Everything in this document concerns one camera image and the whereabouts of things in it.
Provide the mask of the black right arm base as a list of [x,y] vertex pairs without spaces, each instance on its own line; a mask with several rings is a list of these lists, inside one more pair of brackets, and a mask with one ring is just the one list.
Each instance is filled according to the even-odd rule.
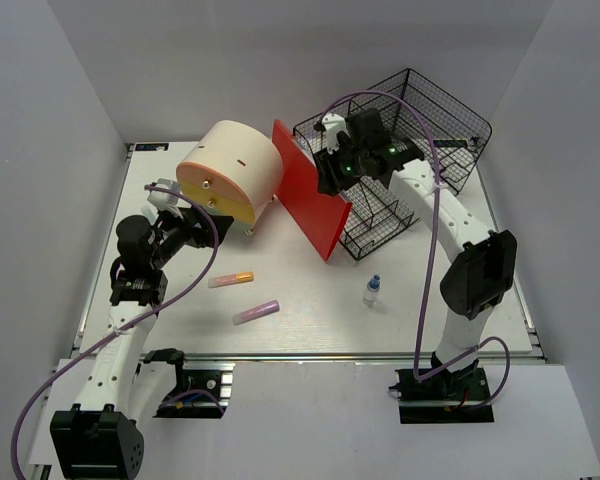
[[457,372],[444,371],[421,382],[412,369],[396,371],[388,387],[406,425],[487,424],[494,422],[485,370],[477,363]]

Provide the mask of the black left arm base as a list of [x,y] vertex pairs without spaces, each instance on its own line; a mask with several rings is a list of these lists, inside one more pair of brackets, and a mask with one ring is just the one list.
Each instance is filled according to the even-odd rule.
[[154,417],[163,419],[221,419],[231,395],[233,367],[224,363],[194,361],[174,348],[149,352],[136,367],[136,376],[148,372],[149,365],[165,364],[175,375],[175,384],[164,396],[167,402],[179,394],[189,395],[160,406]]

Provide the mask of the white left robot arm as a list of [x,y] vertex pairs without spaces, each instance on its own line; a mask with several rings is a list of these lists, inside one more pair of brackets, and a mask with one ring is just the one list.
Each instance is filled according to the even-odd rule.
[[141,358],[168,285],[163,267],[183,247],[221,244],[234,220],[204,216],[195,208],[121,220],[115,229],[117,258],[110,270],[107,342],[72,406],[54,413],[50,434],[67,479],[134,479],[143,461],[141,424],[167,396],[179,399],[191,387],[176,349]]

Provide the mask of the cream semicircular drawer box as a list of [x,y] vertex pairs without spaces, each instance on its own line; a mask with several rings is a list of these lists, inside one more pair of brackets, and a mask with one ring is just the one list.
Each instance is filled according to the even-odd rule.
[[214,124],[182,161],[213,168],[246,193],[256,215],[255,223],[249,225],[233,218],[249,230],[276,194],[284,172],[273,142],[258,130],[232,120]]

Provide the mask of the red file folder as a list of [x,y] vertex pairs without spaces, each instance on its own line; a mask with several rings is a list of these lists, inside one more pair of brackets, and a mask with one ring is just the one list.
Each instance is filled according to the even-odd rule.
[[276,195],[324,262],[339,242],[352,203],[340,196],[318,192],[318,172],[291,130],[279,119],[272,128],[272,142],[283,162],[283,179]]

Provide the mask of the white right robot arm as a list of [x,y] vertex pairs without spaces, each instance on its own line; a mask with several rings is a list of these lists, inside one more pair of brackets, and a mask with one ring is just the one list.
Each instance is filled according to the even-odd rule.
[[313,158],[322,194],[335,196],[363,178],[381,182],[405,202],[431,232],[430,248],[442,248],[450,262],[440,282],[447,306],[441,340],[431,367],[416,368],[419,382],[431,379],[433,390],[452,399],[464,391],[487,320],[512,287],[517,240],[496,232],[475,217],[448,190],[438,158],[426,159],[424,142],[395,139],[372,108],[344,118],[327,112],[314,126],[325,145]]

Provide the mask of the peach top drawer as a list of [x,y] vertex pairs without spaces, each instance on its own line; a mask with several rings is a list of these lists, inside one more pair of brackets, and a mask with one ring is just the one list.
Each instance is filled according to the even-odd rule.
[[199,203],[248,205],[246,193],[226,175],[206,165],[182,161],[176,168],[182,192]]

